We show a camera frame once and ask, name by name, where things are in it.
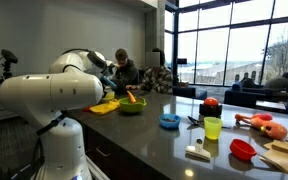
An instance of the orange toy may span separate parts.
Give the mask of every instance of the orange toy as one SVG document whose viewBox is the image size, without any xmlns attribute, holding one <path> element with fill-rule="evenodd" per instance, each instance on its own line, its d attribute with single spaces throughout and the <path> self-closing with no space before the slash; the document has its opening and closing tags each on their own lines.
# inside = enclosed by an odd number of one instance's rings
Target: orange toy
<svg viewBox="0 0 288 180">
<path fill-rule="evenodd" d="M 277 122 L 272 121 L 273 117 L 270 114 L 255 114 L 252 117 L 235 115 L 236 122 L 243 121 L 251 124 L 252 127 L 261 130 L 272 139 L 281 140 L 287 135 L 287 129 Z"/>
</svg>

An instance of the person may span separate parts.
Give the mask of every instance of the person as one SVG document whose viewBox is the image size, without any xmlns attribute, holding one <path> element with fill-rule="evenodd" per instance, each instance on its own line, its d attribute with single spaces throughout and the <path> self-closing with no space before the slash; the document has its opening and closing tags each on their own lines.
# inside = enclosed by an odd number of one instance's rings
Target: person
<svg viewBox="0 0 288 180">
<path fill-rule="evenodd" d="M 128 58 L 124 49 L 118 49 L 115 52 L 117 60 L 117 70 L 112 79 L 123 81 L 124 84 L 138 84 L 138 70 L 134 65 L 134 61 Z"/>
<path fill-rule="evenodd" d="M 154 90 L 157 93 L 162 94 L 172 94 L 172 84 L 173 84 L 173 75 L 169 69 L 167 69 L 165 64 L 165 54 L 159 48 L 154 48 L 153 52 L 158 52 L 160 54 L 160 67 L 150 67 L 144 73 L 143 82 L 140 85 L 127 85 L 126 89 L 131 90 L 143 90 L 143 91 L 152 91 Z"/>
<path fill-rule="evenodd" d="M 284 73 L 281 77 L 269 80 L 268 82 L 265 83 L 264 88 L 273 91 L 273 97 L 277 98 L 276 101 L 287 101 L 288 72 Z"/>
</svg>

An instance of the yellow cup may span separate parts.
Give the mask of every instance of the yellow cup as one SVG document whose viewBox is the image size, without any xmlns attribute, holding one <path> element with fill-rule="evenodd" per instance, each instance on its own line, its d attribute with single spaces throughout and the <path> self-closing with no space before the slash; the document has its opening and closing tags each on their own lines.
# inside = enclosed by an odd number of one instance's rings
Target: yellow cup
<svg viewBox="0 0 288 180">
<path fill-rule="evenodd" d="M 216 140 L 220 136 L 222 130 L 222 120 L 215 117 L 204 118 L 205 136 L 208 139 Z"/>
</svg>

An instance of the countertop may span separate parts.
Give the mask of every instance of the countertop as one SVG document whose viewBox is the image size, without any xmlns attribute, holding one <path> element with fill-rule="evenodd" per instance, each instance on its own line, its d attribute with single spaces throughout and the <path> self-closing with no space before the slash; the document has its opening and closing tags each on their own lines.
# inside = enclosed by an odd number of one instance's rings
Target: countertop
<svg viewBox="0 0 288 180">
<path fill-rule="evenodd" d="M 193 126 L 187 118 L 203 118 L 199 115 L 199 104 L 203 101 L 157 93 L 134 93 L 147 102 L 139 114 L 124 114 L 119 110 L 103 116 L 80 109 L 69 112 L 87 127 L 170 179 L 288 179 L 288 174 L 269 168 L 258 156 L 254 156 L 251 162 L 243 162 L 236 159 L 229 149 L 231 141 L 238 138 L 250 143 L 260 154 L 266 151 L 263 144 L 272 140 L 246 124 L 235 126 L 234 118 L 237 113 L 252 116 L 265 111 L 223 104 L 221 119 L 224 125 L 232 128 L 223 128 L 219 139 L 210 141 L 204 137 L 204 129 Z M 163 113 L 179 115 L 182 118 L 179 128 L 162 128 L 158 117 Z M 274 121 L 288 129 L 287 114 L 269 113 Z M 186 154 L 185 147 L 194 145 L 198 138 L 204 140 L 204 149 L 211 153 L 210 161 Z"/>
</svg>

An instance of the humanoid robot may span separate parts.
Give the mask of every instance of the humanoid robot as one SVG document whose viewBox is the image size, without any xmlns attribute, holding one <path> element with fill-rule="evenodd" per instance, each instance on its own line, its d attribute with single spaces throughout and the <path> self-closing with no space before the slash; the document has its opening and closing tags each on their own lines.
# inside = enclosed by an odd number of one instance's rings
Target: humanoid robot
<svg viewBox="0 0 288 180">
<path fill-rule="evenodd" d="M 26 167 L 36 169 L 31 179 L 92 179 L 82 127 L 65 111 L 97 104 L 105 95 L 100 79 L 113 75 L 114 67 L 98 52 L 65 52 L 49 74 L 18 76 L 2 83 L 3 106 L 38 130 L 44 156 Z"/>
</svg>

